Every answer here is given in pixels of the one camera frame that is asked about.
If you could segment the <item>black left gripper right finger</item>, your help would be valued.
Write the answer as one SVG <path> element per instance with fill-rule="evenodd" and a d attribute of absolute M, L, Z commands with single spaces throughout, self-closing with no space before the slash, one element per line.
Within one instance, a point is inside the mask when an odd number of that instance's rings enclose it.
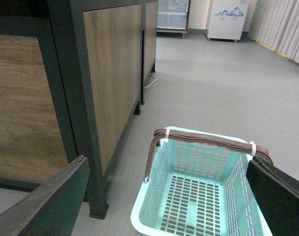
<path fill-rule="evenodd" d="M 246 177 L 271 233 L 299 236 L 299 181 L 258 156 Z"/>

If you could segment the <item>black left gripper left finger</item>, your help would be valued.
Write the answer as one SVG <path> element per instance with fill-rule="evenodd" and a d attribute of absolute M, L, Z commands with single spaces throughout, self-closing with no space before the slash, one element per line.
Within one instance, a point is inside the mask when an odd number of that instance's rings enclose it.
<path fill-rule="evenodd" d="M 88 178 L 83 155 L 52 179 L 0 214 L 0 236 L 69 236 L 72 234 Z"/>

